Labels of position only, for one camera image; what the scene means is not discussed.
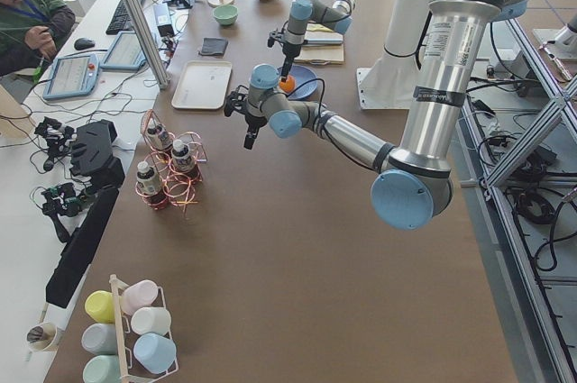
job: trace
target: computer keyboard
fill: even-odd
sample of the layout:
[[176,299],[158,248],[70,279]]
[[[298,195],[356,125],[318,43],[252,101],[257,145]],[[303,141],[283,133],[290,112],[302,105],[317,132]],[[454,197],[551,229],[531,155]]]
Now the computer keyboard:
[[[144,5],[145,0],[139,0],[141,5]],[[130,16],[128,16],[128,12],[126,11],[126,6],[124,2],[121,0],[118,2],[118,6],[112,15],[112,19],[106,28],[106,34],[117,34],[122,30],[131,30],[132,24],[130,20]]]

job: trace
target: computer mouse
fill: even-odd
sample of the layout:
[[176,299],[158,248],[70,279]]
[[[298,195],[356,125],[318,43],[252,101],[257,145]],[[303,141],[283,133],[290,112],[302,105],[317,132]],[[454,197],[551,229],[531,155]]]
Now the computer mouse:
[[86,50],[94,47],[96,44],[89,38],[78,38],[74,41],[74,49],[76,51]]

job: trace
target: light blue cup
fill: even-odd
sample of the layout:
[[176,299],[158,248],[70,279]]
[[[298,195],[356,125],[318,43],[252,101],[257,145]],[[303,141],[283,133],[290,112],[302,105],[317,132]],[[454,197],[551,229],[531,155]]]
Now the light blue cup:
[[84,383],[120,383],[118,356],[95,356],[84,367]]
[[161,374],[176,360],[177,346],[169,338],[146,333],[136,340],[134,357],[151,373]]

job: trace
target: yellow cup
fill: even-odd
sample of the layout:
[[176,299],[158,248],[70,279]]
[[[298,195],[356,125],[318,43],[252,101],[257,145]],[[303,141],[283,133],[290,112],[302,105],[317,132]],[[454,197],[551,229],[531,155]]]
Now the yellow cup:
[[98,290],[92,293],[84,303],[84,309],[97,323],[114,323],[112,293]]

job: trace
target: green bowl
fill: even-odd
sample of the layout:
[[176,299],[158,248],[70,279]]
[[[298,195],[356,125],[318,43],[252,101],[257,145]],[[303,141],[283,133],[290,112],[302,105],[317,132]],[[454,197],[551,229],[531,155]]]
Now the green bowl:
[[231,25],[238,17],[238,8],[235,5],[218,6],[213,11],[213,16],[220,25]]

